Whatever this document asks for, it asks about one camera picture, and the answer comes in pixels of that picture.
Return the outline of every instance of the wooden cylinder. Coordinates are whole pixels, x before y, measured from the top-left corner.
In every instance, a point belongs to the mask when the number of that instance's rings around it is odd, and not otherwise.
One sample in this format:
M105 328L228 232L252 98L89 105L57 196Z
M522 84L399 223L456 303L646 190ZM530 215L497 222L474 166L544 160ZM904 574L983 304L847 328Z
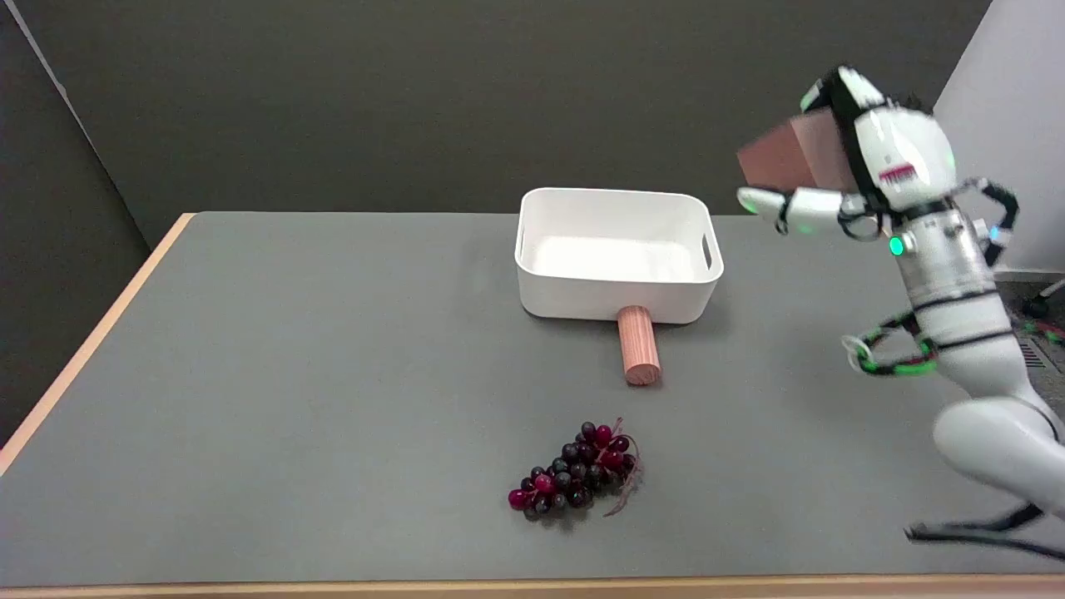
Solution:
M651 385L661 376L651 313L643 306L628 306L618 312L621 361L629 385Z

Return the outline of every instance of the humanoid robot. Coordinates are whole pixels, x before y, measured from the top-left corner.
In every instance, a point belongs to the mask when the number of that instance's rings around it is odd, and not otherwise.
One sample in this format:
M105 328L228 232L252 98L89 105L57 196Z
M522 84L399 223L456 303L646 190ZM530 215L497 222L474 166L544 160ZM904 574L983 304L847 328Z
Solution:
M801 102L803 112L824 107L835 116L858 192L747 187L737 198L781 234L792 228L859 241L889 234L911 311L845 337L852 367L878 376L938 370L962 387L971 399L939 414L936 448L958 472L1027 502L987 521L914 524L906 536L1065 561L1065 550L1009 534L1044 514L1065 519L1065 426L1029 382L992 274L1012 234L1016 199L986 179L960 183L950 143L931 114L884 96L849 66L819 79ZM1005 208L997 226L970 221L955 205L953 197L970 189ZM873 349L898 329L914 337L919 354L878 360Z

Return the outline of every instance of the wooden block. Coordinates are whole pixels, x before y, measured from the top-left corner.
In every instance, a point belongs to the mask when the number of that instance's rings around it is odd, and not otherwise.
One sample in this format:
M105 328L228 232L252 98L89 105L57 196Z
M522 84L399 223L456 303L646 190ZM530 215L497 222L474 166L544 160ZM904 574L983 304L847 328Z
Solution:
M629 385L651 385L661 375L658 347L651 313L642 306L628 306L618 312L621 335L621 361Z
M749 185L856 192L829 109L794 116L736 152Z

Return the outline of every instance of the white storage bin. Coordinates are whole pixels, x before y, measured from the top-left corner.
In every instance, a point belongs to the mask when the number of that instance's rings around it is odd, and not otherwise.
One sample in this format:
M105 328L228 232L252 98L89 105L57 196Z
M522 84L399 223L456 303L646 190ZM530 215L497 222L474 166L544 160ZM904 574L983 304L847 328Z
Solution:
M514 246L522 305L538 317L653 322L703 313L724 272L710 214L672 193L542 188L522 199Z

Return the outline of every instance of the dark gray wall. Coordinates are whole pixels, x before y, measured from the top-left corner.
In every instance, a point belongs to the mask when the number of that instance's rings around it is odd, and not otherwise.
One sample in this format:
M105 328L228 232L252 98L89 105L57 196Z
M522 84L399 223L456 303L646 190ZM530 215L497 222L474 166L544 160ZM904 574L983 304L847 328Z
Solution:
M938 96L989 0L19 0L142 230L184 211L736 210L738 146L846 60Z
M0 5L0 444L146 256L121 198Z

